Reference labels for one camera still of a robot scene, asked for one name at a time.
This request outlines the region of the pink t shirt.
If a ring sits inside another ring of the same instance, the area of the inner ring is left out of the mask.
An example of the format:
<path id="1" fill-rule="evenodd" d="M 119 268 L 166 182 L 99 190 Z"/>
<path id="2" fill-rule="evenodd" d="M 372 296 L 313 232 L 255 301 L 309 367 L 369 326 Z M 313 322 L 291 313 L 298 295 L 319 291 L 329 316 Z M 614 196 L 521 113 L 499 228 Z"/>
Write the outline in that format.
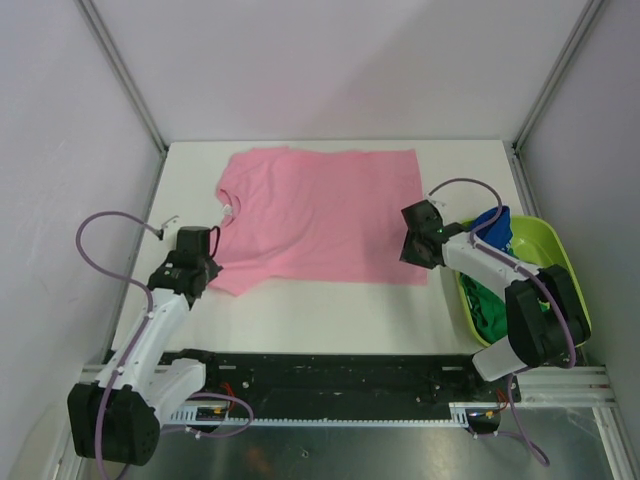
<path id="1" fill-rule="evenodd" d="M 234 154 L 216 187 L 226 207 L 214 289 L 239 296 L 271 278 L 421 286 L 400 259 L 401 211 L 423 197 L 412 150 Z"/>

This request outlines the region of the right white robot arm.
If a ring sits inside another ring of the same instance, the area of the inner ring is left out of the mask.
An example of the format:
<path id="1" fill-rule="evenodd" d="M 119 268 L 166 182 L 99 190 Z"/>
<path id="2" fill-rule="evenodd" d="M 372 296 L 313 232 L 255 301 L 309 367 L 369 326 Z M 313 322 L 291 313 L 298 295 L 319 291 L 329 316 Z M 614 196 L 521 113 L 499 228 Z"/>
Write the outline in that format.
<path id="1" fill-rule="evenodd" d="M 446 224 L 428 200 L 401 211 L 407 227 L 400 260 L 433 270 L 447 267 L 473 278 L 504 302 L 507 335 L 472 356 L 473 369 L 461 376 L 463 393 L 484 401 L 497 379 L 544 365 L 570 369 L 576 347 L 591 327 L 569 271 L 540 267 L 487 244 L 477 232 Z"/>

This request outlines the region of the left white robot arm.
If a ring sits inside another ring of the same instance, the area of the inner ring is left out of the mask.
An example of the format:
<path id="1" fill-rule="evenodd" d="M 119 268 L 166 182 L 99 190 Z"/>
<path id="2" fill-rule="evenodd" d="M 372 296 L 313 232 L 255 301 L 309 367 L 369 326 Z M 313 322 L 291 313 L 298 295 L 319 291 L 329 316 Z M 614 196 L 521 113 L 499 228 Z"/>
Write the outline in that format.
<path id="1" fill-rule="evenodd" d="M 211 234 L 206 227 L 178 230 L 174 248 L 143 286 L 146 305 L 124 345 L 93 382 L 73 386 L 67 405 L 79 456 L 142 466 L 183 401 L 219 392 L 220 374 L 198 360 L 178 359 L 156 371 L 169 338 L 222 269 L 212 257 Z"/>

